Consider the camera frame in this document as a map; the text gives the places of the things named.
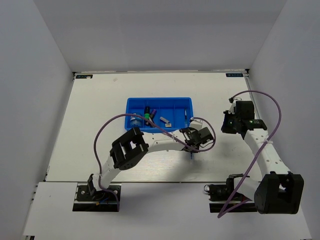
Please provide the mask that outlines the green white pen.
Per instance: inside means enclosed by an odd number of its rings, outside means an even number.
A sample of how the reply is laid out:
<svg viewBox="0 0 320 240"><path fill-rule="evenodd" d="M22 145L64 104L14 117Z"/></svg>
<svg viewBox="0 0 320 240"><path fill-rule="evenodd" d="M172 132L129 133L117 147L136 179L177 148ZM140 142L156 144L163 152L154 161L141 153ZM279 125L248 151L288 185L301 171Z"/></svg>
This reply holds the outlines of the green white pen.
<svg viewBox="0 0 320 240"><path fill-rule="evenodd" d="M188 113L186 108L184 109L184 127L188 127Z"/></svg>

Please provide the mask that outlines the white eraser stick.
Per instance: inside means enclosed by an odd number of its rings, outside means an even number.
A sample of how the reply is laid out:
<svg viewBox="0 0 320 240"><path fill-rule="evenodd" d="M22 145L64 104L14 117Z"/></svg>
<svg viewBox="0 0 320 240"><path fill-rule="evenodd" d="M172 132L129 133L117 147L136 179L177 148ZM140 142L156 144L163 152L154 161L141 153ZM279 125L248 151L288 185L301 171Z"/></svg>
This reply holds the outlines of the white eraser stick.
<svg viewBox="0 0 320 240"><path fill-rule="evenodd" d="M170 122L168 119L164 118L163 116L161 116L159 119L166 124Z"/></svg>

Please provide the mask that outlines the purple cap black highlighter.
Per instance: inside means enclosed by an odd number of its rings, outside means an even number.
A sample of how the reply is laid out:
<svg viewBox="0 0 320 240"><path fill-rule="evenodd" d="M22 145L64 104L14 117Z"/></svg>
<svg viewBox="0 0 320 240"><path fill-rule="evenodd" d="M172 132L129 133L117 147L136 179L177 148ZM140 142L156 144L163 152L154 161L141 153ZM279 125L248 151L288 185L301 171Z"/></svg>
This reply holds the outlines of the purple cap black highlighter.
<svg viewBox="0 0 320 240"><path fill-rule="evenodd" d="M150 119L150 120L153 120L156 114L157 114L157 110L156 110L156 109L153 109L153 110L151 111L151 113L149 114L149 119Z"/></svg>

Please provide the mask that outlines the green cap black highlighter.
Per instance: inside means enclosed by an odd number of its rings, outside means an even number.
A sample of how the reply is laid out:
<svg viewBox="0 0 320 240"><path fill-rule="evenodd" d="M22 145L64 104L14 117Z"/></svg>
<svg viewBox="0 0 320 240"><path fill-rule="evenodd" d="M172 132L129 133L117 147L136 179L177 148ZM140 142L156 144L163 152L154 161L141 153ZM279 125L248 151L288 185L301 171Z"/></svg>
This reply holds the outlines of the green cap black highlighter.
<svg viewBox="0 0 320 240"><path fill-rule="evenodd" d="M147 120L149 120L150 119L150 107L149 106L146 106L145 108L144 108L144 118L146 118Z"/></svg>

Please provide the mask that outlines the blue white tape roll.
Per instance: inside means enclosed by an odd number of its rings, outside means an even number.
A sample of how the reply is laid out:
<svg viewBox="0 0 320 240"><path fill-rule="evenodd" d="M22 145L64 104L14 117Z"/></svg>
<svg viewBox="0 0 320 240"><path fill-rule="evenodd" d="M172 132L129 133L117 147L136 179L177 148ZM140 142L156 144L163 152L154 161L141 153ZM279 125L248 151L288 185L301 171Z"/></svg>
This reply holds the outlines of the blue white tape roll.
<svg viewBox="0 0 320 240"><path fill-rule="evenodd" d="M141 118L140 113L132 113L132 116L130 117L129 126L131 128L142 128L144 120Z"/></svg>

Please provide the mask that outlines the yellow cap black highlighter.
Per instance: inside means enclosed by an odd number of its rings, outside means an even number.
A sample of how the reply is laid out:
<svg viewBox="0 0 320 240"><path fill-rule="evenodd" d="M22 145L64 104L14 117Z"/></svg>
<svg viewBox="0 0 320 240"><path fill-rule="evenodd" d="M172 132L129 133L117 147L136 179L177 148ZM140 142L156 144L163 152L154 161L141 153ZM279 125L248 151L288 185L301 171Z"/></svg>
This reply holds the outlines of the yellow cap black highlighter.
<svg viewBox="0 0 320 240"><path fill-rule="evenodd" d="M150 127L150 128L154 128L156 126L156 124L151 118L147 119L147 121L145 121L144 123L147 127Z"/></svg>

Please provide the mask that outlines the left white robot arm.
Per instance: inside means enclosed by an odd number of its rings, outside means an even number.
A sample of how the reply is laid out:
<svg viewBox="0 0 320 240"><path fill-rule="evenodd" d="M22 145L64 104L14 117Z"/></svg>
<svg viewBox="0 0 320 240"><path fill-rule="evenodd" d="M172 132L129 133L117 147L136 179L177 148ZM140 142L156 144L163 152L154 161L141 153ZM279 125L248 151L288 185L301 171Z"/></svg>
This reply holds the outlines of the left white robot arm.
<svg viewBox="0 0 320 240"><path fill-rule="evenodd" d="M216 136L208 127L187 127L162 133L142 132L134 127L112 143L104 164L98 156L97 141L94 140L93 152L99 171L90 175L87 185L90 196L99 200L109 191L110 183L121 171L135 167L146 154L161 151L200 153L202 145L216 143Z"/></svg>

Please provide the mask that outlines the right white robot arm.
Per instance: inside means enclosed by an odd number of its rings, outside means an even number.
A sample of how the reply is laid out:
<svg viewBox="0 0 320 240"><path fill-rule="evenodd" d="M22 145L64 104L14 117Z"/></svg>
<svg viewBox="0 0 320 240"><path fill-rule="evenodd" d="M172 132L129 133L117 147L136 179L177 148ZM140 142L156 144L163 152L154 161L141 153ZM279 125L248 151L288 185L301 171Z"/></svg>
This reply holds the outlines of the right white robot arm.
<svg viewBox="0 0 320 240"><path fill-rule="evenodd" d="M240 196L254 202L260 214L296 214L300 207L304 179L283 163L270 140L267 126L255 118L252 101L236 100L224 112L223 133L240 134L251 149L262 179L253 180L246 171L226 180L227 201Z"/></svg>

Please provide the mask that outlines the blue divided plastic tray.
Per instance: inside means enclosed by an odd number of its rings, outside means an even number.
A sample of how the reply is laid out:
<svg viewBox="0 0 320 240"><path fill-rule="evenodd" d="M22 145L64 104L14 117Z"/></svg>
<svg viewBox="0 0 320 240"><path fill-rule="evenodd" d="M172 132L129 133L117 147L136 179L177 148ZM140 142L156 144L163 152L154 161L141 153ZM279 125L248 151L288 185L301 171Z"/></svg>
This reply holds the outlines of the blue divided plastic tray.
<svg viewBox="0 0 320 240"><path fill-rule="evenodd" d="M157 113L153 122L168 132L185 128L184 109L187 109L188 126L190 119L194 116L193 103L190 97L131 97L127 99L126 113L140 113L144 116L144 109L146 106L150 107L150 113L153 109ZM160 117L169 120L171 127L165 127Z"/></svg>

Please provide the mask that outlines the right corner label sticker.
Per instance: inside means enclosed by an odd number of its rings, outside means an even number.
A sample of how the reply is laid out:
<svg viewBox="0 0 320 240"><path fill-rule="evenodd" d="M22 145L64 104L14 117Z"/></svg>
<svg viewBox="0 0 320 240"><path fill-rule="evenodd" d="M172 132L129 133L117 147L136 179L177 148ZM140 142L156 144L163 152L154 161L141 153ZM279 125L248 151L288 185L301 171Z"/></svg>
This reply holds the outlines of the right corner label sticker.
<svg viewBox="0 0 320 240"><path fill-rule="evenodd" d="M244 77L242 73L235 73L235 72L226 73L225 75L227 78L243 78Z"/></svg>

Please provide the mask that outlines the corner label sticker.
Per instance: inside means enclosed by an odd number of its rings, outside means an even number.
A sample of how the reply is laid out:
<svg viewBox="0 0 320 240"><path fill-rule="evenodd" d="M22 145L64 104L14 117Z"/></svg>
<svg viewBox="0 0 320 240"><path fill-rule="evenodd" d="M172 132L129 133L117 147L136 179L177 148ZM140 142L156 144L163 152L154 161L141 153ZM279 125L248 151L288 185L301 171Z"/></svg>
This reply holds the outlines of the corner label sticker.
<svg viewBox="0 0 320 240"><path fill-rule="evenodd" d="M225 75L227 78L243 78L244 77L242 73L235 73L235 72L226 73Z"/></svg>
<svg viewBox="0 0 320 240"><path fill-rule="evenodd" d="M78 74L75 76L76 79L92 79L92 74Z"/></svg>

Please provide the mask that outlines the left corner label sticker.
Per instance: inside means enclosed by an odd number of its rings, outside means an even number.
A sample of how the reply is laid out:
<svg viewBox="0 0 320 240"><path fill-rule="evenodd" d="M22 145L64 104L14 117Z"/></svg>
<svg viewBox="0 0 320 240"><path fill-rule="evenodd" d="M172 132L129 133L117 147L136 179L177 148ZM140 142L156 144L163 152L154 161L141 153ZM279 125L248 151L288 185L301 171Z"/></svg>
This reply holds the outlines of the left corner label sticker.
<svg viewBox="0 0 320 240"><path fill-rule="evenodd" d="M76 79L92 79L92 74L78 74L75 76Z"/></svg>

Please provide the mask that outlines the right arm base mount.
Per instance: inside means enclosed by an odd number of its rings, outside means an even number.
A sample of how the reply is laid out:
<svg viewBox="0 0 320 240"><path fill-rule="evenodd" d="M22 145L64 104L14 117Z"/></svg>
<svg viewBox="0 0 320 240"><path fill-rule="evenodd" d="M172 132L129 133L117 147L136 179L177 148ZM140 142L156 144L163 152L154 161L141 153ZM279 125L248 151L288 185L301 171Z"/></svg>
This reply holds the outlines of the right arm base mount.
<svg viewBox="0 0 320 240"><path fill-rule="evenodd" d="M231 174L226 179L224 184L209 183L203 187L204 193L209 196L209 211L210 213L219 213L223 205L227 201L230 194L233 192L235 184L234 179L241 179L243 174ZM255 204L248 201L237 208L230 211L231 213L255 213L257 212Z"/></svg>

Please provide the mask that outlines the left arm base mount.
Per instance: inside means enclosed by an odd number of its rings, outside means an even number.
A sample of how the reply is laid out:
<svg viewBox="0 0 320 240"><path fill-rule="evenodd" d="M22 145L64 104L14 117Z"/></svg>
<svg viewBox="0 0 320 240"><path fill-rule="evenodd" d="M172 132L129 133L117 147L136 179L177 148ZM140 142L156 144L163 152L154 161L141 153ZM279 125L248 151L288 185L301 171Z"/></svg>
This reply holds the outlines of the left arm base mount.
<svg viewBox="0 0 320 240"><path fill-rule="evenodd" d="M118 212L118 204L113 193L101 191L91 196L86 184L78 184L73 202L73 212Z"/></svg>

